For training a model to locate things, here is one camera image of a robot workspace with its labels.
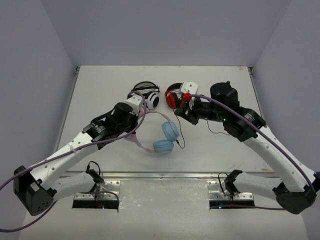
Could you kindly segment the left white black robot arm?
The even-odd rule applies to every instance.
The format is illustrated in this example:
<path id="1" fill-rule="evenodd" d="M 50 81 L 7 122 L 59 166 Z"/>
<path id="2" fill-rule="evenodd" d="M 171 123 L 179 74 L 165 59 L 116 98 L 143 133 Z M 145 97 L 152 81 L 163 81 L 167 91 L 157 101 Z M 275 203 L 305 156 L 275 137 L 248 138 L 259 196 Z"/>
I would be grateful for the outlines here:
<path id="1" fill-rule="evenodd" d="M 65 177 L 62 175 L 87 156 L 114 142 L 121 134 L 127 135 L 138 124 L 142 103 L 126 100 L 96 118 L 64 147 L 47 159 L 31 166 L 27 172 L 23 165 L 13 173 L 13 192 L 31 216 L 37 216 L 62 198 L 87 193 L 104 183 L 94 170 Z"/>

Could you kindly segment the pink blue cat-ear headphones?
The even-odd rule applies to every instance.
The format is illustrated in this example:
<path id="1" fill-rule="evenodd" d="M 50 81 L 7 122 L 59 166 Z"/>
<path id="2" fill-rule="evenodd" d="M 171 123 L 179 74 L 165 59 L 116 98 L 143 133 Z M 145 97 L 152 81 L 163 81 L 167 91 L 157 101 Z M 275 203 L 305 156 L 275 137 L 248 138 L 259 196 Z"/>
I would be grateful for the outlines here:
<path id="1" fill-rule="evenodd" d="M 178 138 L 180 136 L 180 132 L 176 126 L 176 124 L 165 114 L 156 111 L 156 110 L 147 110 L 146 114 L 159 114 L 163 118 L 165 118 L 165 122 L 161 125 L 162 132 L 165 136 L 165 139 L 154 141 L 152 144 L 153 148 L 144 147 L 138 140 L 135 134 L 130 134 L 125 139 L 127 141 L 135 143 L 139 148 L 143 149 L 148 153 L 156 153 L 159 155 L 167 155 L 173 151 L 174 142 L 178 143 Z"/>

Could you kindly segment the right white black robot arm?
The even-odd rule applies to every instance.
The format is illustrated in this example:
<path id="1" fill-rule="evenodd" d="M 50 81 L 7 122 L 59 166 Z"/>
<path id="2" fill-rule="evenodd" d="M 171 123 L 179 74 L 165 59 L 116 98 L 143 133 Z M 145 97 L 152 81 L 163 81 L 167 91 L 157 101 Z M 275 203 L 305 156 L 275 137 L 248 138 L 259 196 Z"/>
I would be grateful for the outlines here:
<path id="1" fill-rule="evenodd" d="M 209 97 L 198 94 L 198 88 L 194 82 L 181 84 L 181 103 L 174 114 L 192 125 L 199 120 L 222 123 L 230 136 L 257 153 L 277 174 L 276 178 L 268 178 L 235 169 L 226 174 L 222 193 L 231 198 L 243 192 L 257 194 L 295 215 L 311 207 L 320 190 L 319 172 L 286 149 L 256 111 L 240 105 L 238 92 L 229 81 L 213 84 Z"/>

